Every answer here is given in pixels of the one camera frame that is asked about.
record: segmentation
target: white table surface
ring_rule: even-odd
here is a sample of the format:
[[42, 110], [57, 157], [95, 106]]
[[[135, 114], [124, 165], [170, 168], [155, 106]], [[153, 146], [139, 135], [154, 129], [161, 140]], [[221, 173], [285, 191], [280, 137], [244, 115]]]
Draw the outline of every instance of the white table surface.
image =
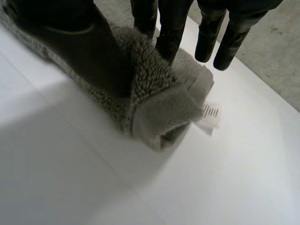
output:
[[299, 113], [238, 59], [212, 72], [221, 128], [156, 153], [0, 26], [0, 224], [300, 224]]

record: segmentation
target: folded towel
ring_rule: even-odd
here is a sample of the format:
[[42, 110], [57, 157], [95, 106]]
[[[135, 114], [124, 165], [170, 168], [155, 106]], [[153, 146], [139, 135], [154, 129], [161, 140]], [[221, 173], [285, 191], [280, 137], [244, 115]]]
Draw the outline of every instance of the folded towel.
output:
[[116, 98], [93, 88], [51, 49], [18, 29], [4, 13], [0, 0], [0, 22], [43, 58], [66, 71], [122, 130], [141, 139], [154, 150], [174, 145], [189, 124], [202, 117], [202, 104], [213, 85], [212, 73], [179, 49], [172, 68], [140, 32], [132, 29], [130, 0], [97, 0], [121, 50], [134, 65], [131, 95]]

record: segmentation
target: gray floor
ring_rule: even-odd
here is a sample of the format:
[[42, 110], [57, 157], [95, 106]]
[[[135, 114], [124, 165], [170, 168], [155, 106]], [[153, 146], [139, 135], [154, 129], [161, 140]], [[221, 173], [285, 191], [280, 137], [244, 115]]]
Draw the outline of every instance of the gray floor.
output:
[[[188, 15], [201, 22], [196, 2]], [[228, 20], [227, 15], [219, 42]], [[300, 0], [284, 0], [269, 11], [251, 28], [237, 58], [300, 112]]]

